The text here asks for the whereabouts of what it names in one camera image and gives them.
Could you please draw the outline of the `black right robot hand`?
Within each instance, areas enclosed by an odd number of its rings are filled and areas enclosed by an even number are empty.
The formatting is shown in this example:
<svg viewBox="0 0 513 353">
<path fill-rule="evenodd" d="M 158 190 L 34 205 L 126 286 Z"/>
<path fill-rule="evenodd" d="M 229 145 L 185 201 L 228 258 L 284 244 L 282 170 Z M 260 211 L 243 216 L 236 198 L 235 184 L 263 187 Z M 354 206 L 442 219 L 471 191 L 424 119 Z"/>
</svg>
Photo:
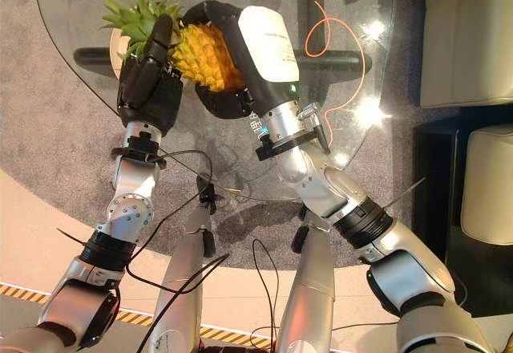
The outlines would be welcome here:
<svg viewBox="0 0 513 353">
<path fill-rule="evenodd" d="M 215 117 L 239 119 L 251 113 L 263 117 L 270 110 L 298 99 L 291 86 L 299 69 L 283 17 L 264 6 L 238 8 L 206 0 L 190 8 L 184 24 L 210 22 L 220 29 L 231 60 L 242 74 L 243 86 L 211 91 L 196 85 L 196 94 Z"/>
</svg>

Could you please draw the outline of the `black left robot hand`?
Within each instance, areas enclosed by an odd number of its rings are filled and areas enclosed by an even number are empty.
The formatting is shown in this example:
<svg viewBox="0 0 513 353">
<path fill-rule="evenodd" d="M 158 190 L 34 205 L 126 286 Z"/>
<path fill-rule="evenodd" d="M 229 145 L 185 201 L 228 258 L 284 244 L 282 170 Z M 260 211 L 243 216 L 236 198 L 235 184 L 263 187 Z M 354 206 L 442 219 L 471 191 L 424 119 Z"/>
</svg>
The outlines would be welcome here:
<svg viewBox="0 0 513 353">
<path fill-rule="evenodd" d="M 181 73 L 168 62 L 172 28 L 172 18 L 161 15 L 142 52 L 125 59 L 117 95 L 117 112 L 125 127 L 144 122 L 166 136 L 176 122 L 184 84 Z"/>
</svg>

